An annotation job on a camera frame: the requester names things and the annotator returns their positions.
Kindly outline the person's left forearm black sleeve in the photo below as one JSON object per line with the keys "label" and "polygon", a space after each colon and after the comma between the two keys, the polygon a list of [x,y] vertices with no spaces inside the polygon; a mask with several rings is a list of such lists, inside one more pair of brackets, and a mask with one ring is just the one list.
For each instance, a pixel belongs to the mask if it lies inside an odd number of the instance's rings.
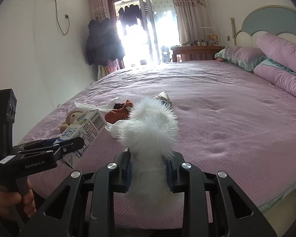
{"label": "person's left forearm black sleeve", "polygon": [[11,213],[13,203],[0,203],[0,236],[18,236],[20,228]]}

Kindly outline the person's left hand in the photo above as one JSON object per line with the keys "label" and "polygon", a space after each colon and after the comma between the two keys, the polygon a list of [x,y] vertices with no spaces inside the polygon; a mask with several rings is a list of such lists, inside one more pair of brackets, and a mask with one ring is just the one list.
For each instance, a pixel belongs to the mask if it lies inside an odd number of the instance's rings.
{"label": "person's left hand", "polygon": [[0,216],[4,219],[16,221],[16,216],[11,212],[13,206],[22,202],[24,204],[24,212],[28,218],[36,213],[36,204],[34,193],[30,180],[27,180],[27,192],[21,197],[18,192],[7,192],[6,188],[0,184]]}

